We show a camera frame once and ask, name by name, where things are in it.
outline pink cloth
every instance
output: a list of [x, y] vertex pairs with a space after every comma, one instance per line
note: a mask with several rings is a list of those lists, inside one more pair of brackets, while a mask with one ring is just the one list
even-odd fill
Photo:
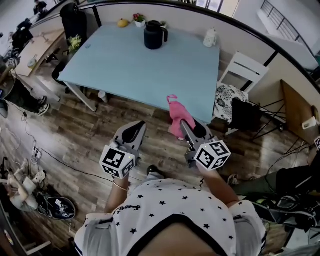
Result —
[[170, 117], [173, 120], [173, 123], [169, 128], [169, 132], [178, 138], [184, 138], [184, 135], [180, 129], [181, 120], [185, 120], [189, 124], [192, 130], [196, 127], [195, 120], [187, 111], [184, 105], [182, 105], [178, 101], [170, 102], [170, 98], [177, 99], [178, 97], [173, 94], [166, 97], [169, 103]]

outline patterned cushion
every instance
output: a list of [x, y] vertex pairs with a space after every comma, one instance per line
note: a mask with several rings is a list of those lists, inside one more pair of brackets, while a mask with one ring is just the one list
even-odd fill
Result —
[[223, 84], [216, 90], [214, 103], [214, 116], [232, 122], [232, 100], [238, 99], [248, 102], [249, 96], [246, 92], [239, 90], [232, 85]]

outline yellow fruit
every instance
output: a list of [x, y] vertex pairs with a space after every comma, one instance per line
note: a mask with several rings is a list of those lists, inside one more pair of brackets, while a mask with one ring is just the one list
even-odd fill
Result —
[[129, 21], [127, 21], [126, 19], [120, 19], [118, 21], [118, 27], [119, 28], [125, 28], [128, 25], [129, 25]]

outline bracelet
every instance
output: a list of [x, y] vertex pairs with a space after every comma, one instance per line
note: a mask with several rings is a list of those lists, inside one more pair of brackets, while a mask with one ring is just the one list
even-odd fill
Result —
[[117, 183], [115, 183], [114, 181], [112, 182], [114, 185], [116, 185], [119, 189], [122, 189], [124, 191], [129, 191], [129, 188], [125, 189], [124, 187], [122, 186], [119, 186]]

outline white chair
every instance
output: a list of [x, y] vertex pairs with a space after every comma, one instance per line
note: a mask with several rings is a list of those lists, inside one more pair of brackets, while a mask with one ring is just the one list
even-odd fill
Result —
[[[243, 55], [240, 52], [237, 52], [233, 56], [220, 81], [217, 83], [212, 120], [215, 118], [220, 118], [230, 124], [232, 122], [233, 99], [237, 98], [242, 102], [248, 102], [248, 93], [257, 85], [257, 83], [266, 75], [268, 71], [268, 67], [263, 66], [259, 62]], [[248, 79], [252, 83], [244, 91], [241, 91], [232, 85], [223, 84], [222, 81], [228, 72]], [[236, 131], [237, 129], [229, 128], [226, 135], [232, 134]]]

